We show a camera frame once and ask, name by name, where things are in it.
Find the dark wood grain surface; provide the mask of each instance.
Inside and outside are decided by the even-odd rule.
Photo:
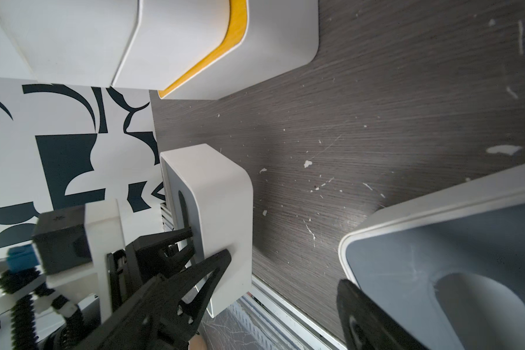
[[[151,97],[161,151],[207,143],[249,173],[253,272],[342,337],[343,235],[525,163],[525,1],[319,5],[307,66],[213,102]],[[522,149],[486,151],[503,144]]]

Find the black and white patterned wall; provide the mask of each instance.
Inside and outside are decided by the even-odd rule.
[[[0,258],[40,213],[116,198],[125,240],[163,231],[147,90],[0,78]]]

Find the blue component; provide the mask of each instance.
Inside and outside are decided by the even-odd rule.
[[[6,258],[10,272],[16,273],[39,265],[31,244],[8,249]]]

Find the black cable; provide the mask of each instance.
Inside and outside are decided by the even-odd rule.
[[[27,269],[18,273],[4,272],[0,276],[0,288],[14,294],[39,276],[39,272]],[[12,308],[12,344],[14,350],[36,350],[35,313],[31,295],[19,299]]]
[[[53,289],[47,288],[46,284],[41,284],[35,288],[35,294],[39,297],[49,296],[54,293]],[[55,310],[60,310],[69,300],[60,295],[52,301],[52,306]],[[62,345],[63,350],[72,349],[74,346],[83,339],[84,335],[84,318],[82,311],[76,305],[77,310],[72,314],[72,316],[64,318],[66,321],[66,327],[62,330],[60,334],[60,344]]]

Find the yellow trim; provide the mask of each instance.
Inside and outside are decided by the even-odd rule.
[[[168,86],[165,90],[159,90],[160,98],[164,98],[171,91],[175,90],[179,85],[189,80],[193,75],[200,72],[201,69],[214,62],[226,52],[238,45],[245,31],[247,30],[247,0],[230,0],[230,24],[225,33],[222,43],[204,57],[200,62],[196,63],[194,67],[189,69],[187,73],[183,74],[179,79]]]

